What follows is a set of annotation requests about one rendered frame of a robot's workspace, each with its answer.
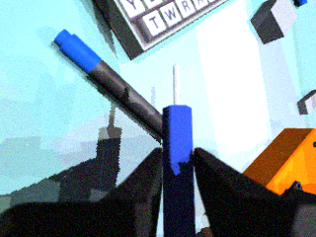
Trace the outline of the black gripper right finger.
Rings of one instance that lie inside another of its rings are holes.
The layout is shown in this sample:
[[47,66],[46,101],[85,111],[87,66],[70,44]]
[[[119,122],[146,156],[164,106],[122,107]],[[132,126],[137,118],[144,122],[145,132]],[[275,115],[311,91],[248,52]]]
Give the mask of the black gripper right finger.
[[316,237],[316,200],[292,200],[201,147],[197,188],[213,237]]

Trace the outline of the grey keyboard with white letter keys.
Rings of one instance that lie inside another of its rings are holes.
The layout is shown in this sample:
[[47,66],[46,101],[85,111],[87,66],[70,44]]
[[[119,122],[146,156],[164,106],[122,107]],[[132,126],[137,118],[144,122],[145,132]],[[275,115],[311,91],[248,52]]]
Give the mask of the grey keyboard with white letter keys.
[[93,0],[135,59],[229,0]]

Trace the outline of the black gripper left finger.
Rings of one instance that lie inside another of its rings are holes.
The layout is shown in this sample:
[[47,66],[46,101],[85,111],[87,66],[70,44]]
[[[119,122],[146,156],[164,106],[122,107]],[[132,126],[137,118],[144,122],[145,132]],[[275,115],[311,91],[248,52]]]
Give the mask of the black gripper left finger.
[[0,214],[0,237],[156,237],[163,154],[155,147],[96,202],[23,202]]

